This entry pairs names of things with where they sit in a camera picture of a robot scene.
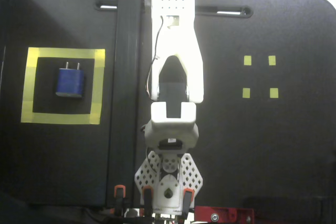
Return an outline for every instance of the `red metal part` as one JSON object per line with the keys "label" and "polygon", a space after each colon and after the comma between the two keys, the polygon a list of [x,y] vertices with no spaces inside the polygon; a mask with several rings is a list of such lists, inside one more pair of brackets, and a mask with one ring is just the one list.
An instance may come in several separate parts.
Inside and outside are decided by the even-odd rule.
{"label": "red metal part", "polygon": [[213,222],[211,216],[217,214],[217,223],[254,224],[253,209],[225,207],[195,207],[195,221]]}

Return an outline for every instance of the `orange clip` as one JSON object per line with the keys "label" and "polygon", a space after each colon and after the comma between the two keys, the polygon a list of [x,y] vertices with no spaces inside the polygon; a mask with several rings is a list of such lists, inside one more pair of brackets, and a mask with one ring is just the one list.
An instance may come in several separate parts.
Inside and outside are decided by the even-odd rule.
{"label": "orange clip", "polygon": [[191,192],[191,202],[193,202],[195,191],[193,189],[191,189],[191,188],[185,188],[184,191],[183,191],[183,198],[184,198],[184,195],[185,195],[186,191]]}
{"label": "orange clip", "polygon": [[116,185],[116,186],[114,187],[114,197],[117,196],[117,189],[118,189],[118,188],[122,188],[122,189],[123,189],[123,198],[125,198],[125,197],[126,197],[126,187],[123,186],[123,185]]}

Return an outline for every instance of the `black table surface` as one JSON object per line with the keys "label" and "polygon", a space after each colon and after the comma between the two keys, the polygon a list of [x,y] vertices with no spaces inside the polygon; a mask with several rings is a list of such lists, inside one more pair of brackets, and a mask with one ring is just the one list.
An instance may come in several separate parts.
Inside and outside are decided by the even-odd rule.
{"label": "black table surface", "polygon": [[[204,180],[196,205],[241,207],[253,196],[334,194],[333,6],[326,0],[196,0],[196,6],[253,10],[250,18],[196,12],[204,64],[199,139],[190,150]],[[150,22],[145,14],[140,84],[150,64]],[[245,55],[251,66],[244,66]],[[276,56],[275,66],[268,56]],[[249,99],[243,88],[250,88]],[[278,88],[278,99],[270,98],[270,88]],[[150,119],[150,104],[140,85],[138,128]],[[136,152],[138,168],[145,158],[141,132]]]}
{"label": "black table surface", "polygon": [[[32,203],[103,206],[111,131],[117,12],[95,0],[11,0],[3,70],[1,188]],[[248,18],[216,10],[248,6]],[[196,0],[204,64],[199,140],[190,150],[204,185],[196,205],[241,206],[250,196],[334,194],[336,12],[325,0]],[[151,61],[151,16],[143,12],[134,174],[145,158],[140,127],[150,119],[144,90]],[[28,47],[105,48],[100,125],[20,124]],[[244,66],[244,56],[252,58]],[[269,66],[268,56],[276,56]],[[242,97],[250,88],[250,98]],[[271,99],[269,89],[278,88]],[[134,187],[129,196],[139,206]]]}

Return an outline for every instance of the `yellow tape square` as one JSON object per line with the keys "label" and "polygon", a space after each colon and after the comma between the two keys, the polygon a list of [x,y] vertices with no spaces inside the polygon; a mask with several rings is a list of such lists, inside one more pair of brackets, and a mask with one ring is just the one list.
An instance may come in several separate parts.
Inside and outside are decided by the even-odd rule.
{"label": "yellow tape square", "polygon": [[275,55],[270,55],[268,56],[268,63],[270,66],[275,66],[276,65],[276,58]]}
{"label": "yellow tape square", "polygon": [[279,90],[277,88],[269,89],[269,97],[270,98],[279,98]]}
{"label": "yellow tape square", "polygon": [[[90,114],[34,113],[34,87],[37,60],[48,58],[94,59]],[[105,49],[29,48],[23,88],[21,122],[47,124],[100,124],[102,108]]]}
{"label": "yellow tape square", "polygon": [[250,89],[243,88],[243,98],[250,98]]}
{"label": "yellow tape square", "polygon": [[251,66],[252,65],[252,56],[251,55],[245,55],[244,56],[244,65],[245,66]]}

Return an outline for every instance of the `red bracket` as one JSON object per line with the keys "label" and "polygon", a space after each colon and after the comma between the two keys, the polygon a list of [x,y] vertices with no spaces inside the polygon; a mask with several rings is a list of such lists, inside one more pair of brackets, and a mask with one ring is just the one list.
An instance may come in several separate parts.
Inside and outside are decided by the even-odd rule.
{"label": "red bracket", "polygon": [[[218,215],[217,221],[212,220],[213,215]],[[254,211],[246,208],[195,207],[195,221],[254,224]]]}
{"label": "red bracket", "polygon": [[125,198],[125,197],[126,197],[126,187],[123,186],[123,185],[116,185],[116,186],[114,187],[114,197],[117,196],[117,189],[118,189],[118,188],[121,188],[121,189],[123,190],[123,198]]}

